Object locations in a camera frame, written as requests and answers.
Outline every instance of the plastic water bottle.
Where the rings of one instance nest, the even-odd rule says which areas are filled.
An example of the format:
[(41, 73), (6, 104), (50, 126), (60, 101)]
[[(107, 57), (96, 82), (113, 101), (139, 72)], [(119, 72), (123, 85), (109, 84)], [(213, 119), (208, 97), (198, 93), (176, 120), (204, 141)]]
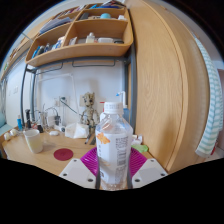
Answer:
[(109, 191), (123, 190), (127, 186), (133, 129), (122, 117), (122, 103), (105, 102), (104, 113), (105, 118), (96, 126), (101, 187)]

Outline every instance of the wooden desk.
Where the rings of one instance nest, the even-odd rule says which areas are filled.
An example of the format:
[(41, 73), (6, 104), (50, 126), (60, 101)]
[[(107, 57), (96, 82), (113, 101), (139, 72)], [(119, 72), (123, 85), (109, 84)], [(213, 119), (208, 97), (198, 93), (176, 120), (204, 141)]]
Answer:
[[(64, 133), (58, 136), (51, 136), (48, 133), (40, 134), (43, 142), (43, 151), (34, 154), (28, 148), (26, 139), (23, 135), (13, 137), (9, 141), (2, 143), (7, 158), (12, 161), (34, 165), (52, 174), (59, 176), (72, 158), (81, 158), (95, 145), (84, 144), (86, 139), (71, 139), (65, 137)], [(68, 148), (73, 151), (73, 157), (66, 161), (59, 161), (54, 158), (54, 152), (60, 148)], [(150, 159), (152, 156), (148, 152), (143, 155)]]

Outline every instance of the bottle cap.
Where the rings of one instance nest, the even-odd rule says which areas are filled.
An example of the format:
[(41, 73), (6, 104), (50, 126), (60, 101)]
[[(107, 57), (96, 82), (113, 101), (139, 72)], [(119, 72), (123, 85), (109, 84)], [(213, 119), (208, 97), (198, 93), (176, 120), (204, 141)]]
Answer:
[(124, 114), (123, 104), (121, 102), (105, 102), (104, 113), (106, 114)]

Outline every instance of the bottle label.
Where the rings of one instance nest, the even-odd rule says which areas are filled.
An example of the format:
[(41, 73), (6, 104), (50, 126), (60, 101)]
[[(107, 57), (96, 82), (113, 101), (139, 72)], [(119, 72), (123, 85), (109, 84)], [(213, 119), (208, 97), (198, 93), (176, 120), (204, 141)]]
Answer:
[(119, 184), (126, 181), (131, 140), (128, 133), (105, 134), (96, 131), (100, 175), (106, 183)]

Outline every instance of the mug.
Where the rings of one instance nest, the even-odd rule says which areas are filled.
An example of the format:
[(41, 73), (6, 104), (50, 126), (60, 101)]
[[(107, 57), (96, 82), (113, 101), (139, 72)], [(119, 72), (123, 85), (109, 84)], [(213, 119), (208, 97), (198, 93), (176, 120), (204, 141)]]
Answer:
[(39, 130), (27, 130), (23, 132), (27, 145), (32, 153), (39, 153), (43, 150)]
[(11, 136), (16, 136), (18, 134), (18, 131), (16, 129), (12, 129), (10, 131)]

